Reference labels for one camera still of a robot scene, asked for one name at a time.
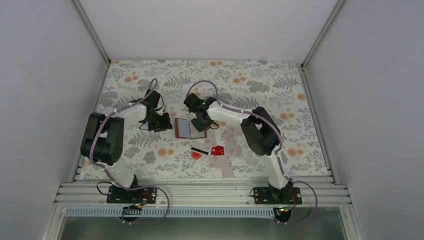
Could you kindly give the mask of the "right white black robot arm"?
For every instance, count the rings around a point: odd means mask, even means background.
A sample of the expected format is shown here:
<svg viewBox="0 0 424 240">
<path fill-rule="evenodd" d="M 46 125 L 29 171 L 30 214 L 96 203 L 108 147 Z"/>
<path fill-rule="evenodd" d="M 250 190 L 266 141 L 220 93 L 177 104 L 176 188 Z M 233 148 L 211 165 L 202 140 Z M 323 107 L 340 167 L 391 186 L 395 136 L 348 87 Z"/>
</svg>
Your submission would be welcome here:
<svg viewBox="0 0 424 240">
<path fill-rule="evenodd" d="M 274 202 L 284 203 L 290 197 L 286 186 L 289 181 L 281 171 L 282 163 L 278 160 L 277 150 L 281 146 L 281 134 L 268 112 L 263 107 L 244 110 L 234 106 L 218 103 L 214 97 L 200 99 L 194 93 L 183 101 L 190 113 L 195 114 L 191 123 L 199 132 L 216 121 L 239 126 L 243 132 L 248 147 L 258 156 L 262 156 L 268 167 L 268 185 Z"/>
</svg>

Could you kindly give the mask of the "brown leather card holder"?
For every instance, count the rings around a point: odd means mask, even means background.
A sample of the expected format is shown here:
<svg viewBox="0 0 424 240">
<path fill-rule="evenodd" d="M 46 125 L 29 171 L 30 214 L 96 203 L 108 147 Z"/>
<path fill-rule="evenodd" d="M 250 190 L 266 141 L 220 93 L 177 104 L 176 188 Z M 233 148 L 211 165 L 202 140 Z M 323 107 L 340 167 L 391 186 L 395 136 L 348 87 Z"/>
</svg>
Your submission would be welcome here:
<svg viewBox="0 0 424 240">
<path fill-rule="evenodd" d="M 207 132 L 205 130 L 196 130 L 191 121 L 188 119 L 175 118 L 174 129 L 175 137 L 177 139 L 198 140 L 205 139 L 207 137 Z"/>
</svg>

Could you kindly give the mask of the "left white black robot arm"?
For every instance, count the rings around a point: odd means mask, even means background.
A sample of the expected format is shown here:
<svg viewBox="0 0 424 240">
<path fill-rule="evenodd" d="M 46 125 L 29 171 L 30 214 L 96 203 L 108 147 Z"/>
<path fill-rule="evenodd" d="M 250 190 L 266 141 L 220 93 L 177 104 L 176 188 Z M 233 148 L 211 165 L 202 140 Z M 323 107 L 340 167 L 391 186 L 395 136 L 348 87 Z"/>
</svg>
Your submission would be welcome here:
<svg viewBox="0 0 424 240">
<path fill-rule="evenodd" d="M 120 161 L 124 150 L 124 130 L 135 124 L 141 130 L 163 132 L 172 129 L 170 116 L 163 112 L 164 100 L 160 93 L 148 89 L 143 98 L 132 100 L 127 106 L 110 115 L 93 112 L 80 145 L 82 156 L 89 158 L 105 171 L 119 196 L 131 203 L 139 197 L 137 177 Z"/>
</svg>

